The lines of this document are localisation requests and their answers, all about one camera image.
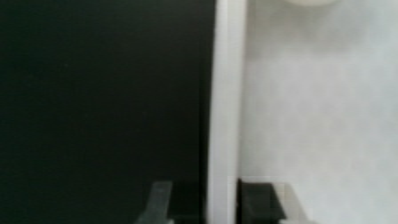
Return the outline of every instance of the white wall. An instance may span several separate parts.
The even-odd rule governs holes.
[[[398,223],[398,1],[253,0],[242,176],[321,224]]]

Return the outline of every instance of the white round object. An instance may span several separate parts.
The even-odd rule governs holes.
[[[296,5],[303,6],[322,6],[336,2],[336,0],[287,0]]]

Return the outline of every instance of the black surface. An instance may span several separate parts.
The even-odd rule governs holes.
[[[287,214],[271,183],[239,182],[239,223],[280,224]]]
[[[200,193],[200,184],[196,182],[175,182],[168,217],[175,223],[189,221],[200,222],[203,219],[201,206],[205,195]]]
[[[2,224],[132,223],[153,181],[207,186],[214,7],[0,2]]]

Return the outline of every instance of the dark panel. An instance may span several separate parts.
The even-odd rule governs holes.
[[[214,0],[0,3],[0,223],[132,223],[205,181]]]
[[[241,224],[280,224],[287,219],[283,205],[271,183],[239,182],[239,212]]]

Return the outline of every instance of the white pole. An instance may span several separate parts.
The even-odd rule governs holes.
[[[217,1],[209,224],[235,224],[248,0]]]

